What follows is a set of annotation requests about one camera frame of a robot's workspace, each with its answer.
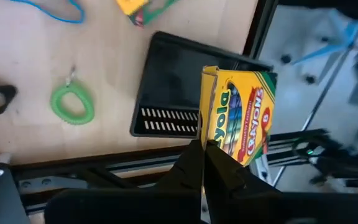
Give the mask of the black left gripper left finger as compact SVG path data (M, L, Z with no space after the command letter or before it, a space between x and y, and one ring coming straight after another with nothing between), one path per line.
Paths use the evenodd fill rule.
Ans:
M192 140L155 185L162 194L155 224L200 224L203 166L202 143Z

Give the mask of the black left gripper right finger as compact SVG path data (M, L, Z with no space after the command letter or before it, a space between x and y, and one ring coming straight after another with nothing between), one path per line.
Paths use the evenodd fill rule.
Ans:
M204 189L212 224L273 224L275 212L269 197L278 190L254 174L218 147L206 143Z

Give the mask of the yellow Crayola crayon box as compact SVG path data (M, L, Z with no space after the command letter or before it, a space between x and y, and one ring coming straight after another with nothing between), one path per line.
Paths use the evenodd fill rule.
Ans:
M129 16L145 6L149 0L116 0L116 2L123 13Z
M198 139L214 140L242 166L267 153L273 125L277 74L223 70L201 73Z

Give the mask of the black plastic basket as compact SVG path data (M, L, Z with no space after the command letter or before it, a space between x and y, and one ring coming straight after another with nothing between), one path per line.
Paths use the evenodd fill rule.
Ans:
M266 63L166 32L150 41L130 133L135 137L197 135L203 67L270 72Z

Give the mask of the green coil keychain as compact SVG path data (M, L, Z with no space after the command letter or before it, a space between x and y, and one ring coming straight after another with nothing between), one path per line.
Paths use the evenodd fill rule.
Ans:
M65 80L64 85L56 88L50 96L50 107L52 111L64 122L72 125L83 125L94 119L94 101L87 89L80 83L74 82L76 67L72 66L69 76ZM74 114L63 105L63 97L66 94L74 94L84 107L83 114Z

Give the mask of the green crayon package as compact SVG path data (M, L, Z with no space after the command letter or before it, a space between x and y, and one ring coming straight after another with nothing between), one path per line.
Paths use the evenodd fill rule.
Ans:
M156 19L177 1L178 0L147 0L145 4L129 16L129 19L135 26L143 27Z

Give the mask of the blue chair base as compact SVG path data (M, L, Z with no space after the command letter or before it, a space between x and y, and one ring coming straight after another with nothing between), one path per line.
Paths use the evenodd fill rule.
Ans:
M283 64L300 65L312 59L328 55L328 60L319 76L305 75L305 81L311 84L320 83L341 54L354 48L356 35L358 34L358 20L350 19L347 25L343 26L341 15L335 9L328 10L321 16L321 19L313 19L309 24L314 24L313 28L315 28L323 20L329 24L331 29L331 36L320 36L321 42L326 44L324 47L297 59L294 59L289 52L282 53L280 57L280 61Z

